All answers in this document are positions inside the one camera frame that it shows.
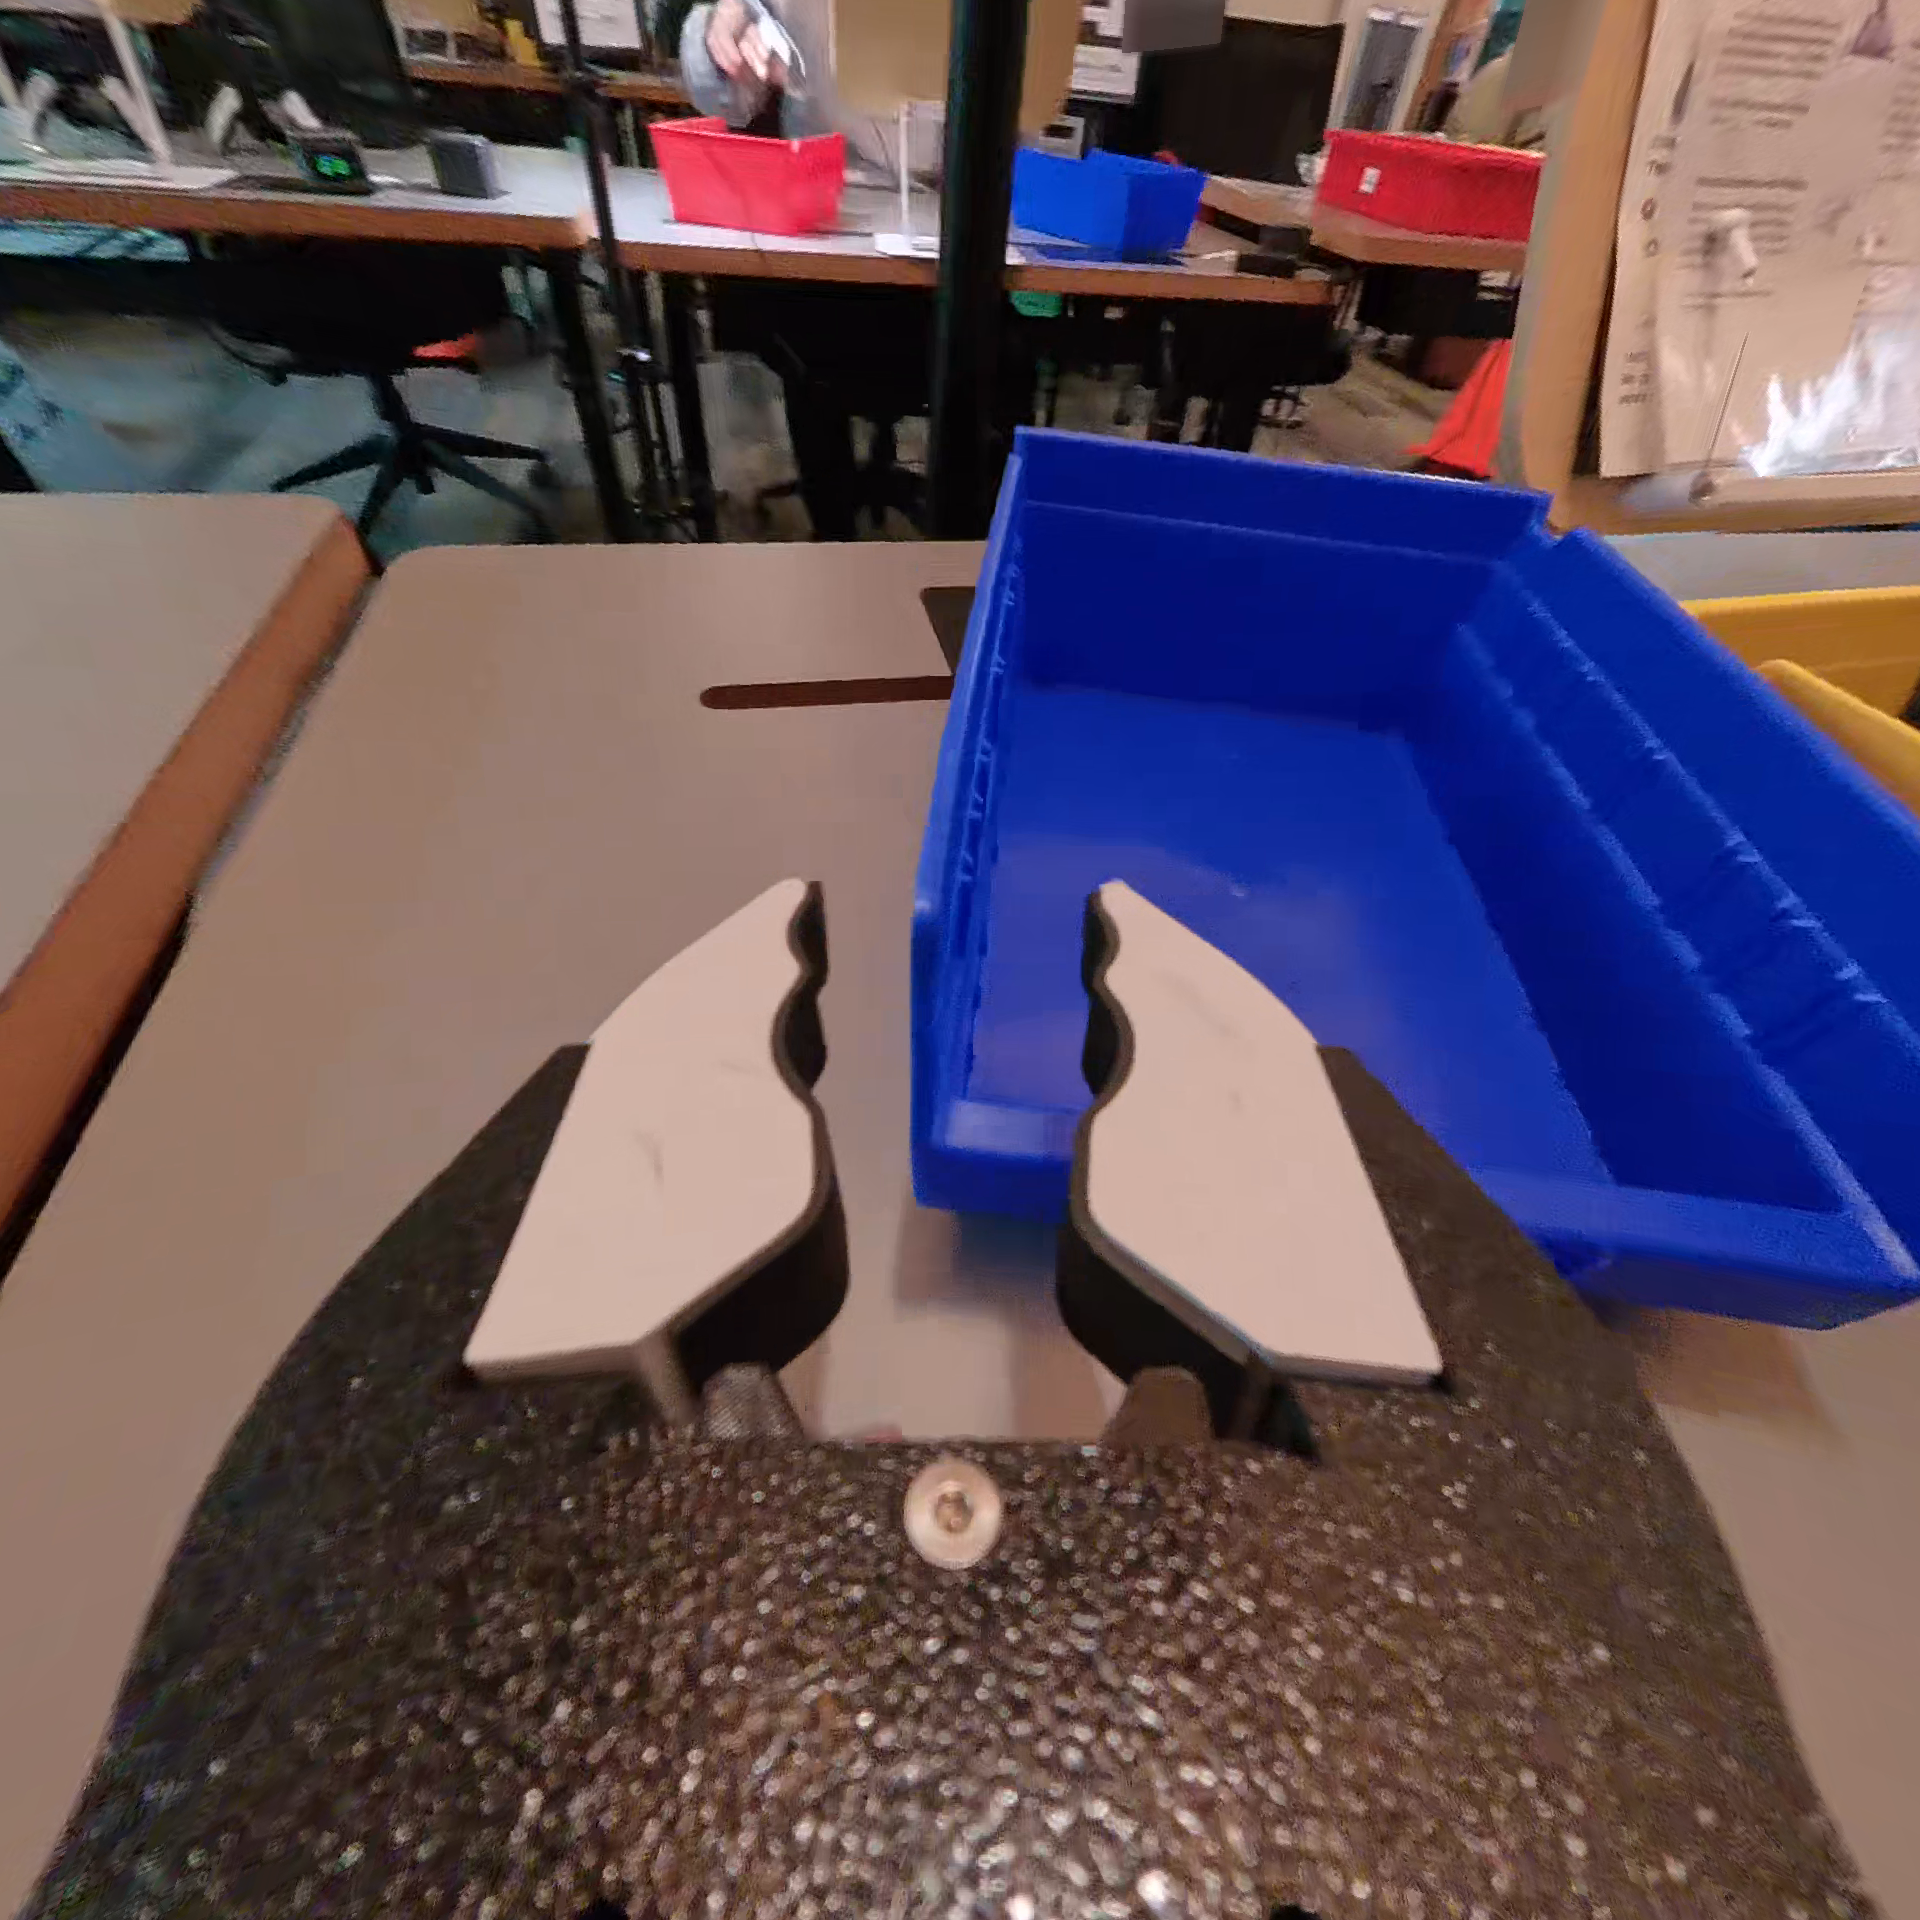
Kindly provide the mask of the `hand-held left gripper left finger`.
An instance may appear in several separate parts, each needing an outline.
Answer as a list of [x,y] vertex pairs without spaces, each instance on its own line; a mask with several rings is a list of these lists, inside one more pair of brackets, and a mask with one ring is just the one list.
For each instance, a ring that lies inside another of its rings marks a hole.
[[816,882],[769,885],[599,1024],[464,1368],[638,1381],[691,1424],[730,1370],[780,1376],[849,1290],[819,1084],[830,974]]

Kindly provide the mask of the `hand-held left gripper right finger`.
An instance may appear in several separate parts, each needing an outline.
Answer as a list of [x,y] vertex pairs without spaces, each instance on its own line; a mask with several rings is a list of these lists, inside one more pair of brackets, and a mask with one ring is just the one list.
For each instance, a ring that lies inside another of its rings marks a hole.
[[1446,1384],[1308,1026],[1123,882],[1084,919],[1089,1107],[1054,1294],[1123,1383],[1116,1447],[1315,1454],[1300,1384]]

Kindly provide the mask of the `yellow plastic bin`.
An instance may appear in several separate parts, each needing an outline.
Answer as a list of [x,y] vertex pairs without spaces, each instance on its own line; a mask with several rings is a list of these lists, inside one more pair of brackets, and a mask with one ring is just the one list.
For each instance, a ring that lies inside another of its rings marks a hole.
[[1919,813],[1919,589],[1707,598],[1684,608]]

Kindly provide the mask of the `black office chair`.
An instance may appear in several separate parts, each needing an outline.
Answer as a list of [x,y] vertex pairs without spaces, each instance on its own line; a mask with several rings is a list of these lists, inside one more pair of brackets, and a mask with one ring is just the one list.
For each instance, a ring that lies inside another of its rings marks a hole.
[[524,464],[530,484],[547,489],[553,470],[540,448],[428,425],[402,393],[402,379],[425,367],[432,349],[464,344],[506,322],[508,296],[496,258],[459,257],[450,267],[428,265],[425,251],[229,258],[205,269],[203,299],[205,319],[237,344],[283,354],[290,377],[357,381],[375,406],[377,432],[276,479],[276,495],[370,471],[366,502],[356,519],[366,543],[396,493],[412,486],[432,496],[448,479],[514,509],[535,541],[553,539],[535,495],[489,468]]

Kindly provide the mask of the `orange cone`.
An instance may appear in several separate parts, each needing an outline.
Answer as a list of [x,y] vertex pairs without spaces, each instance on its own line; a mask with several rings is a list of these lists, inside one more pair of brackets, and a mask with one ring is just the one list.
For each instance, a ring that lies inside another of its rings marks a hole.
[[1510,340],[1487,344],[1428,438],[1412,448],[1412,471],[1473,482],[1494,479],[1512,352]]

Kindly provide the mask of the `black pole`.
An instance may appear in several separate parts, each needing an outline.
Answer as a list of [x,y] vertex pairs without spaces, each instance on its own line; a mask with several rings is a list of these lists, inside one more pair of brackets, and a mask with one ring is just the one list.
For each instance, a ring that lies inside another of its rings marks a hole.
[[979,539],[993,507],[993,408],[1027,17],[1025,3],[952,4],[926,473],[926,535],[942,543]]

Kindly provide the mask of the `wooden instruction board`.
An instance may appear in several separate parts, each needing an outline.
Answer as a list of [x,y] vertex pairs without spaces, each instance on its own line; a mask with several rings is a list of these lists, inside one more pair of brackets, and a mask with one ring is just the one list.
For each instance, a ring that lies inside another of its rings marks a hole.
[[1645,83],[1654,3],[1528,4],[1506,102],[1546,111],[1537,203],[1494,475],[1549,498],[1556,530],[1839,535],[1917,521],[1917,475],[1784,479],[1693,502],[1688,480],[1604,479],[1583,452],[1617,260],[1625,161]]

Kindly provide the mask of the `grey work table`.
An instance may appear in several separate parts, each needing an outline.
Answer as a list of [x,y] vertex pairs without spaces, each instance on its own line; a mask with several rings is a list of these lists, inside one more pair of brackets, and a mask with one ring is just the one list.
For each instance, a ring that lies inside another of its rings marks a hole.
[[27,225],[160,230],[171,235],[247,235],[437,251],[512,251],[546,276],[562,358],[606,535],[631,539],[627,486],[583,303],[583,260],[594,237],[579,162],[556,150],[499,154],[503,191],[476,203],[425,180],[423,154],[371,159],[380,186],[366,198],[300,194],[238,186],[192,186],[189,168],[22,164],[4,168],[2,212]]
[[[819,235],[787,237],[732,228],[682,225],[656,171],[617,168],[609,173],[609,233],[627,274],[657,276],[666,379],[673,397],[681,473],[693,535],[718,535],[707,420],[698,384],[698,342],[693,287],[714,281],[782,281],[826,287],[899,287],[933,296],[940,278],[940,239],[931,233],[940,203],[917,194],[908,203],[910,233],[894,219],[895,205],[872,187],[847,189],[839,225]],[[1059,296],[1094,308],[1201,308],[1217,313],[1336,312],[1338,283],[1315,267],[1300,274],[1244,274],[1238,237],[1213,225],[1194,225],[1183,248],[1164,262],[1109,262],[1086,251],[1046,251],[1030,235],[1009,244],[1002,289],[1009,296]]]

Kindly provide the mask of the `black tripod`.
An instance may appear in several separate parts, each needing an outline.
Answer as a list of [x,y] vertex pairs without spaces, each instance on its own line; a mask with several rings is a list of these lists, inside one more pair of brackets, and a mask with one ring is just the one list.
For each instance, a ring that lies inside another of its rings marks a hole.
[[665,480],[670,479],[663,452],[659,408],[659,367],[647,329],[641,324],[633,276],[620,260],[613,207],[613,138],[601,75],[588,61],[579,11],[574,3],[556,3],[563,42],[563,88],[585,143],[585,168],[592,205],[594,233],[606,290],[617,333],[617,372],[625,395],[627,432],[634,448],[638,502],[627,509],[634,535],[663,541],[677,530],[673,503]]

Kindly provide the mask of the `small blue plastic bin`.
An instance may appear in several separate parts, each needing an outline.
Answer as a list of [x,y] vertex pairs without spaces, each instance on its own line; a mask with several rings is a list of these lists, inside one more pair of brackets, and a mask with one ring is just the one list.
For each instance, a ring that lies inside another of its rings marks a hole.
[[1014,154],[1011,219],[1022,233],[1119,262],[1185,251],[1208,186],[1205,171],[1144,157]]

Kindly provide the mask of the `red plastic bin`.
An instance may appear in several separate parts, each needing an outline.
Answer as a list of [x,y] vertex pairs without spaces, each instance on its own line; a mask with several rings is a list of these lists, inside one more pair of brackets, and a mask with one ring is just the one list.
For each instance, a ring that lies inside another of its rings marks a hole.
[[1542,175],[1538,150],[1427,134],[1329,132],[1315,203],[1405,233],[1524,242]]
[[839,132],[778,139],[718,118],[654,123],[654,159],[677,225],[782,239],[839,223],[847,141]]

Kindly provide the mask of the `printed instruction sheet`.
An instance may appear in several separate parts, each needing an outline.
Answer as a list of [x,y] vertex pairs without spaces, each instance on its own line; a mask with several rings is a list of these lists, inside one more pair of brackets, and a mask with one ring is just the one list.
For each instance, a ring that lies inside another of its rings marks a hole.
[[1599,477],[1917,473],[1915,3],[1656,6],[1608,331]]

